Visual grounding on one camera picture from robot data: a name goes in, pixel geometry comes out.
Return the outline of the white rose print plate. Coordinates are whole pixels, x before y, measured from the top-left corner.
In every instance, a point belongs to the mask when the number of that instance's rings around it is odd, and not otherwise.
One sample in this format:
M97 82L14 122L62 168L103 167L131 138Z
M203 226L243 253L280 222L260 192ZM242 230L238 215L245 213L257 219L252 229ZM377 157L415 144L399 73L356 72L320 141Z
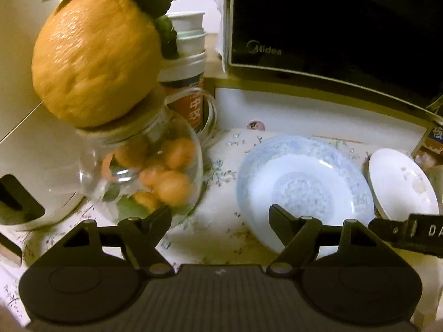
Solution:
M368 181L375 206L384 219L403 221L411 214L439 214L436 193L428 177L400 151L375 151L369 158Z

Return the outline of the blue patterned plate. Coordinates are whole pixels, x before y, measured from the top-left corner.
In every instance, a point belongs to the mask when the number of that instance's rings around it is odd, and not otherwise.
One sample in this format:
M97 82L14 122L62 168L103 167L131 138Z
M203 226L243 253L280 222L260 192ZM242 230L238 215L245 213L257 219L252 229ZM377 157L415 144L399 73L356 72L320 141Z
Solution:
M275 253L283 251L284 244L270 226L271 205L325 225L342 225L347 219L368 225L375 216L361 170L337 148L318 139L269 138L247 153L236 180L236 199L247 225Z

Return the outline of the floral tablecloth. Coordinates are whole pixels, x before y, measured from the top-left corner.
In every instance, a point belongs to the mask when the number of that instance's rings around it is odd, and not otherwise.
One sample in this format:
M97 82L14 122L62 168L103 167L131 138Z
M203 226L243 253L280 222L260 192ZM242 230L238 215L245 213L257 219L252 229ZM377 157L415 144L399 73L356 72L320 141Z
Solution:
M273 132L222 130L212 138L204 162L203 195L191 215L173 227L158 244L158 250L178 268L181 264L267 264L275 256L250 232L236 203L237 172L254 146L273 137ZM22 265L17 268L1 262L1 306L8 308L23 325L29 322L18 292L23 272L38 257L58 242L82 220L98 225L109 221L86 200L56 225L31 232L2 229L22 250Z

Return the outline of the red walnut drink box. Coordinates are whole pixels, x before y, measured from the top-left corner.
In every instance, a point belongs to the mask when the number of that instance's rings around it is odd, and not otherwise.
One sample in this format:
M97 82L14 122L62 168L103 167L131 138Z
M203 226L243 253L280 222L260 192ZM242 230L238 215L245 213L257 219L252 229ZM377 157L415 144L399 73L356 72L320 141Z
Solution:
M412 157L423 170L442 165L442 121L434 122L426 131Z

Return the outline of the glass jar of kumquats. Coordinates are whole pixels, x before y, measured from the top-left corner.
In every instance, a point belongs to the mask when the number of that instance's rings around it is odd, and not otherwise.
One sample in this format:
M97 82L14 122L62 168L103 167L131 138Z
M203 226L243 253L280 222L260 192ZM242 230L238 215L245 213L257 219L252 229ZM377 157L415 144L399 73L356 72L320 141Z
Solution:
M202 148L217 122L215 99L157 85L121 118L77 129L84 145L79 188L113 223L169 207L173 225L192 213L204 177Z

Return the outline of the white Changhong appliance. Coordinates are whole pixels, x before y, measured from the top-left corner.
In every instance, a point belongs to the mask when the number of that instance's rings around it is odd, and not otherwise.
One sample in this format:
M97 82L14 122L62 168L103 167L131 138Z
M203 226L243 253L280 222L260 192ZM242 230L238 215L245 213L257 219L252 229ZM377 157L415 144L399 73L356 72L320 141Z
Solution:
M1 226L37 229L82 200L74 128L50 113L32 86L32 53L58 0L1 0Z

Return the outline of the stacked paper cups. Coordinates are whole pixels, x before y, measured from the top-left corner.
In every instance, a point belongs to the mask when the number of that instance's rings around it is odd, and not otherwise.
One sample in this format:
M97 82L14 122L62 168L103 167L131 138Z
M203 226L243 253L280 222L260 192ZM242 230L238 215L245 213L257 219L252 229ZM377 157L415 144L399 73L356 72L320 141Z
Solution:
M158 81L168 96L192 87L202 87L207 52L205 49L204 12L182 11L168 14L176 31L178 59L162 63ZM203 97L197 94L181 97L170 103L172 110L178 112L195 129L204 125Z

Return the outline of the large orange citrus fruit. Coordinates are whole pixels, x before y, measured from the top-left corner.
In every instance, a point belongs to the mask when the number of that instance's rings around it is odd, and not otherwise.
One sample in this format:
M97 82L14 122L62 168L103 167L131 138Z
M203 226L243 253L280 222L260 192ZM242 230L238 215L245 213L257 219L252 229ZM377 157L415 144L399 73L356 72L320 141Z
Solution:
M179 57L173 1L59 0L32 56L45 107L75 128L127 114L155 88L162 61Z

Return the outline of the black Midea microwave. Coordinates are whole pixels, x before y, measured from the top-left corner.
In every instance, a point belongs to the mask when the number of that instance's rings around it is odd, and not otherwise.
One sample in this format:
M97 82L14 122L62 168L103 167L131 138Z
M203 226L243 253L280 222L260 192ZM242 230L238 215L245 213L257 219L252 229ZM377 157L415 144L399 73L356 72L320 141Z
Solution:
M442 105L442 0L226 0L228 64Z

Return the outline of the white table frame shelf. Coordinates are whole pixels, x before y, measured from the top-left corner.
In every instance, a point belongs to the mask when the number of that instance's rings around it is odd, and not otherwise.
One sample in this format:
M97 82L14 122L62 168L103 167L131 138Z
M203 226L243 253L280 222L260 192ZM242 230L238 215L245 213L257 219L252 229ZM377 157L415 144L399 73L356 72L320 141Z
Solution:
M207 77L223 129L342 139L414 151L432 123L406 112L322 90L241 79Z

